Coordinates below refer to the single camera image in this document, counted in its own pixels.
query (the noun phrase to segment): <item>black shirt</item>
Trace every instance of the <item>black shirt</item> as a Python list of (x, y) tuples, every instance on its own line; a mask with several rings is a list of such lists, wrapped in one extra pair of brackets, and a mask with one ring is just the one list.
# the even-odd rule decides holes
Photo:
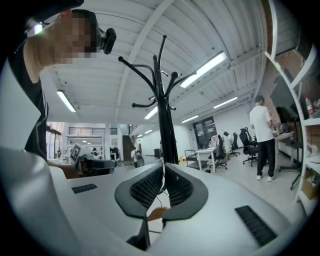
[(18, 83), (21, 85), (21, 88), (24, 90), (30, 101), (32, 101), (35, 107), (40, 111), (40, 117), (35, 123), (24, 149), (47, 160), (46, 128), (49, 107), (41, 87), (41, 81), (39, 80), (37, 83), (32, 83), (29, 77), (25, 65), (23, 49), (24, 44), (16, 53), (9, 56), (8, 60), (12, 72)]

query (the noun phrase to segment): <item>ear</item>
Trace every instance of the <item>ear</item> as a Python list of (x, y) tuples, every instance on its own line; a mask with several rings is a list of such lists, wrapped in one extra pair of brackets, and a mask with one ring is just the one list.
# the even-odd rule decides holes
[(72, 14), (72, 11), (71, 11), (71, 10), (65, 10), (65, 11), (60, 12), (60, 13), (58, 14), (57, 19), (60, 20), (61, 18), (70, 16), (71, 14)]

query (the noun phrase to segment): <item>white corrugated ceiling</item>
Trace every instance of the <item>white corrugated ceiling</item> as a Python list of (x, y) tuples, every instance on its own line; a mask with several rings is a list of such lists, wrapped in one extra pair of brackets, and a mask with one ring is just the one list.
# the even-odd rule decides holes
[[(112, 53), (85, 59), (84, 66), (56, 65), (41, 74), (51, 121), (145, 124), (152, 92), (134, 72), (118, 62), (123, 56), (134, 64), (153, 66), (162, 36), (167, 35), (161, 70), (166, 88), (174, 71), (193, 72), (220, 51), (227, 60), (187, 88), (176, 86), (170, 95), (175, 120), (213, 111), (213, 106), (239, 96), (229, 108), (249, 101), (262, 75), (262, 42), (265, 22), (259, 0), (86, 0), (81, 9), (95, 12), (99, 26), (114, 28), (117, 39)], [(140, 69), (150, 80), (147, 69)], [(58, 98), (63, 89), (77, 113)]]

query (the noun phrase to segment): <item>ceiling light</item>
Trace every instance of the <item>ceiling light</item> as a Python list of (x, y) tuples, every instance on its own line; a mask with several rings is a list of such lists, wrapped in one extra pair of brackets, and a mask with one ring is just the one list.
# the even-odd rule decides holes
[(42, 31), (42, 24), (37, 24), (34, 26), (34, 34), (38, 34), (39, 32)]
[(223, 102), (223, 103), (221, 103), (221, 104), (219, 104), (219, 105), (214, 106), (213, 108), (214, 108), (214, 109), (219, 108), (219, 107), (221, 107), (222, 105), (227, 104), (227, 103), (229, 103), (229, 102), (232, 102), (232, 101), (234, 101), (234, 100), (236, 100), (236, 99), (238, 99), (238, 97), (234, 97), (234, 98), (232, 98), (232, 99), (229, 99), (229, 100), (227, 100), (227, 101), (225, 101), (225, 102)]
[(149, 114), (147, 114), (144, 119), (150, 119), (157, 112), (158, 112), (158, 106), (156, 106), (154, 109), (152, 109), (151, 112)]
[(222, 51), (217, 56), (215, 56), (213, 59), (208, 61), (206, 64), (204, 64), (202, 67), (200, 67), (196, 74), (193, 76), (190, 76), (187, 80), (185, 80), (182, 84), (180, 84), (181, 87), (186, 88), (189, 85), (191, 85), (195, 80), (197, 80), (199, 77), (207, 73), (209, 70), (213, 69), (216, 65), (220, 64), (227, 58), (226, 54)]
[(190, 121), (190, 120), (192, 120), (192, 119), (196, 119), (198, 117), (198, 115), (195, 115), (195, 116), (193, 116), (193, 117), (190, 117), (190, 118), (188, 118), (188, 119), (186, 119), (186, 120), (183, 120), (181, 123), (183, 124), (183, 123), (186, 123), (186, 122), (188, 122), (188, 121)]
[(56, 93), (59, 95), (60, 99), (63, 101), (63, 103), (67, 106), (67, 108), (71, 112), (76, 112), (75, 108), (71, 105), (70, 101), (67, 99), (63, 90), (58, 90)]

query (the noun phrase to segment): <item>floor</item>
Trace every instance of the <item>floor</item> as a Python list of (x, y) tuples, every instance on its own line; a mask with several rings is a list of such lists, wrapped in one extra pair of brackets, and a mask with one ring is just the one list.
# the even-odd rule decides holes
[[(277, 170), (274, 172), (275, 179), (272, 182), (267, 182), (268, 177), (268, 166), (263, 168), (263, 177), (260, 181), (257, 178), (257, 162), (253, 162), (252, 167), (250, 166), (250, 161), (243, 164), (243, 160), (247, 159), (247, 155), (244, 155), (241, 150), (239, 150), (240, 155), (237, 157), (232, 155), (231, 160), (227, 162), (227, 170), (222, 167), (216, 169), (216, 173), (211, 173), (212, 175), (224, 177), (226, 179), (235, 181), (240, 185), (244, 186), (248, 190), (252, 191), (259, 197), (261, 197), (266, 202), (273, 205), (278, 209), (291, 223), (299, 221), (306, 217), (303, 206), (301, 203), (295, 203), (295, 196), (298, 190), (298, 182), (296, 183), (293, 190), (290, 190), (292, 181), (296, 178), (297, 172), (281, 171)], [(202, 154), (201, 159), (207, 160), (208, 155)], [(159, 159), (155, 159), (153, 156), (144, 156), (145, 165), (159, 163)], [(278, 157), (280, 166), (290, 166), (291, 161), (286, 156), (281, 153)], [(187, 165), (184, 161), (180, 163), (181, 165)], [(128, 163), (122, 163), (118, 168), (118, 171), (129, 171), (133, 168), (132, 165)], [(147, 215), (151, 213), (156, 207), (170, 207), (169, 198), (166, 194), (162, 193), (158, 196), (158, 199), (154, 200), (152, 206), (147, 212)], [(160, 232), (162, 230), (161, 220), (154, 220), (148, 223), (150, 231)], [(158, 233), (150, 232), (151, 243), (157, 238)]]

